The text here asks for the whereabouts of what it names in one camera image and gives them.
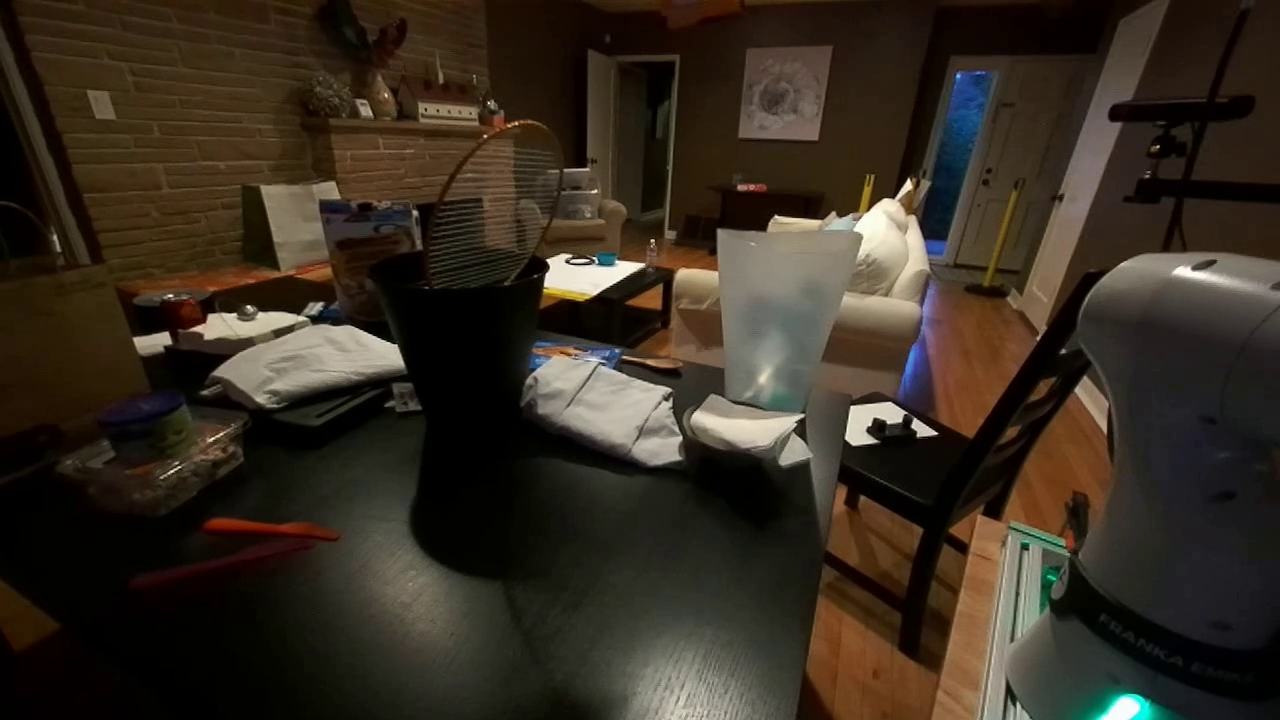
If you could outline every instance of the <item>white robot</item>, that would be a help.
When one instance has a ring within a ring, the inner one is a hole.
[[[1011,695],[1030,720],[1280,720],[1280,266],[1125,262],[1081,345],[1115,486]]]

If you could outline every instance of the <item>framed picture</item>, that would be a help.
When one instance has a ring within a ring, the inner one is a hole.
[[[828,43],[748,47],[739,141],[820,141],[828,105]]]

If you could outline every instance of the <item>black vase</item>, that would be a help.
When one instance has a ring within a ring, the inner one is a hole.
[[[427,419],[410,534],[435,559],[475,575],[508,568],[521,393],[531,374],[542,273],[547,266],[531,255],[508,283],[427,287],[421,253],[366,273]]]

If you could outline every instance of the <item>window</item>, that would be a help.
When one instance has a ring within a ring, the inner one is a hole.
[[[0,10],[0,278],[92,266],[83,210],[52,135],[12,4]]]

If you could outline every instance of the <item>green light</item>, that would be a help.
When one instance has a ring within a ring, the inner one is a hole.
[[[1135,694],[1118,694],[1097,720],[1155,720],[1155,706],[1135,695]]]

